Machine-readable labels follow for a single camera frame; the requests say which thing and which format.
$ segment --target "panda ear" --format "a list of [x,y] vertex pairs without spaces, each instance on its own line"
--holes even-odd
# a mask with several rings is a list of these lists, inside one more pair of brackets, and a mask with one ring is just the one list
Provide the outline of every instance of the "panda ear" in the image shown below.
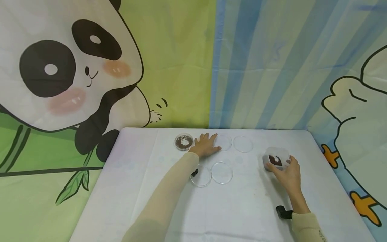
[[114,9],[118,12],[121,6],[121,0],[109,0],[109,1],[113,5]]

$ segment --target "blue striped backdrop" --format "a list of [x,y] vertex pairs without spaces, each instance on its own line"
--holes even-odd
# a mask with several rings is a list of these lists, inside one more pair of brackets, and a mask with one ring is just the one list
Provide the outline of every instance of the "blue striped backdrop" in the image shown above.
[[[306,129],[333,146],[330,86],[387,44],[386,0],[218,0],[210,128]],[[345,189],[361,190],[342,165]],[[387,211],[378,216],[387,223]],[[364,219],[375,238],[385,226]]]

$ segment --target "white table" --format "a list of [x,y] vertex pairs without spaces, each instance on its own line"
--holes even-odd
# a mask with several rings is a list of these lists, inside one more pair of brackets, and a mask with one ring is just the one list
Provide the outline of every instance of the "white table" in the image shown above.
[[165,173],[184,154],[174,147],[175,137],[184,132],[193,137],[217,132],[232,139],[243,135],[254,147],[248,153],[231,147],[200,162],[211,168],[223,161],[234,177],[228,184],[212,180],[202,188],[189,181],[165,241],[294,241],[290,220],[279,219],[275,211],[278,205],[291,209],[289,199],[263,168],[261,157],[269,146],[283,147],[298,159],[304,195],[328,241],[374,241],[307,131],[124,128],[70,242],[120,242]]

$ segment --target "panda eye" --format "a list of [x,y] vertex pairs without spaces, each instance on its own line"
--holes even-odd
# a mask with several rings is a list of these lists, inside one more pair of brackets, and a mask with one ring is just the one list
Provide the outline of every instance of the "panda eye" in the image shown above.
[[121,57],[120,45],[99,24],[80,19],[73,23],[71,31],[75,43],[83,53],[108,60],[118,60]]
[[54,40],[42,40],[27,47],[20,57],[20,74],[36,96],[49,98],[66,91],[75,76],[71,50]]

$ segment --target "petri dish with soil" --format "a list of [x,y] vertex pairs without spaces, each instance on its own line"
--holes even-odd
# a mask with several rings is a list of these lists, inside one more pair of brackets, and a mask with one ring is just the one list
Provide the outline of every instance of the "petri dish with soil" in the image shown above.
[[194,144],[194,140],[190,134],[179,134],[175,138],[175,146],[179,150],[188,150]]

